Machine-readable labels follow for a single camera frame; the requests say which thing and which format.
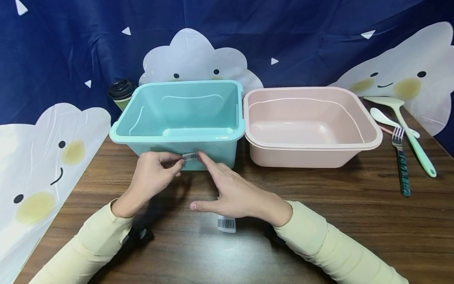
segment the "white spoon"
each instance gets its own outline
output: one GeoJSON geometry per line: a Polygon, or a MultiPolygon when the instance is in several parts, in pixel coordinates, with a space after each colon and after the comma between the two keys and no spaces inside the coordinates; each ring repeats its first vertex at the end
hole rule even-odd
{"type": "Polygon", "coordinates": [[[418,143],[416,138],[411,133],[410,128],[408,127],[402,114],[400,113],[400,107],[404,105],[404,101],[390,97],[364,97],[364,99],[374,102],[376,104],[387,105],[388,107],[394,110],[397,116],[397,120],[400,122],[400,125],[402,125],[402,127],[405,129],[405,133],[407,134],[408,140],[410,141],[410,144],[413,146],[413,150],[415,150],[416,157],[418,157],[421,166],[430,177],[432,178],[436,177],[437,172],[435,171],[434,165],[432,164],[429,157],[424,152],[423,148],[418,143]]]}
{"type": "MultiPolygon", "coordinates": [[[[381,124],[386,124],[392,127],[401,127],[400,124],[390,120],[381,110],[377,108],[371,108],[370,109],[370,115],[377,121],[380,122],[381,124]]],[[[410,129],[411,133],[413,134],[414,137],[419,138],[421,135],[417,132],[414,131],[413,129],[410,129]]]]}

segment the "yellow cheek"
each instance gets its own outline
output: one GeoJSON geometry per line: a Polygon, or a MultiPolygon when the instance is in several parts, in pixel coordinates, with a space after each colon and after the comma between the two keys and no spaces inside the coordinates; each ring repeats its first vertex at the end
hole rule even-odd
{"type": "Polygon", "coordinates": [[[361,93],[364,92],[365,90],[369,89],[374,85],[374,79],[373,78],[368,78],[366,80],[362,80],[360,82],[356,82],[348,88],[350,91],[353,93],[361,93]]]}
{"type": "Polygon", "coordinates": [[[403,79],[394,85],[394,92],[401,100],[414,99],[421,91],[421,81],[417,78],[403,79]]]}
{"type": "Polygon", "coordinates": [[[49,192],[38,192],[23,200],[16,211],[16,221],[34,225],[46,218],[55,207],[55,198],[49,192]]]}
{"type": "Polygon", "coordinates": [[[75,140],[66,145],[62,155],[62,162],[67,165],[75,165],[85,158],[85,146],[82,140],[75,140]]]}

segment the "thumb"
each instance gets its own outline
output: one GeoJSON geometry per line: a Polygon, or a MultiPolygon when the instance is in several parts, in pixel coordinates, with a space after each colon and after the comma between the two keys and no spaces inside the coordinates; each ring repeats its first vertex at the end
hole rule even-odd
{"type": "Polygon", "coordinates": [[[185,161],[183,159],[176,162],[171,168],[166,169],[172,176],[176,176],[179,172],[181,172],[185,161]]]}
{"type": "Polygon", "coordinates": [[[189,208],[192,211],[197,211],[197,212],[213,212],[217,213],[219,212],[220,209],[220,202],[219,200],[215,201],[194,201],[191,203],[189,208]]]}

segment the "mint green spatula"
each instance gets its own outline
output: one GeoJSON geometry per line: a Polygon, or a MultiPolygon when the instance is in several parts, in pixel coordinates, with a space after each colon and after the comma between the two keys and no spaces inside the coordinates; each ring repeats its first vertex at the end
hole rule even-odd
{"type": "Polygon", "coordinates": [[[423,167],[423,169],[426,171],[426,173],[429,176],[431,176],[433,178],[436,177],[437,172],[435,171],[434,165],[429,160],[429,158],[427,157],[423,148],[421,147],[421,145],[418,143],[416,138],[411,133],[411,129],[405,123],[405,120],[402,117],[402,114],[400,113],[400,107],[404,105],[404,102],[399,99],[391,98],[391,97],[364,97],[364,99],[369,100],[369,101],[374,102],[379,105],[386,105],[394,110],[394,112],[396,113],[396,116],[397,116],[397,120],[399,120],[399,123],[405,129],[405,134],[407,134],[408,140],[410,141],[411,146],[413,147],[413,150],[415,150],[416,157],[418,158],[419,162],[421,163],[421,166],[423,167]]]}

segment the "pink plastic basin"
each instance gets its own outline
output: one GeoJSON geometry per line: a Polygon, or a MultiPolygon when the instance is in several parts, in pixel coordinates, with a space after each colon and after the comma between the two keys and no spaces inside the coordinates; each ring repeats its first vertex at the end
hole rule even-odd
{"type": "Polygon", "coordinates": [[[383,139],[358,97],[341,88],[257,89],[243,108],[251,159],[263,167],[338,168],[383,139]]]}

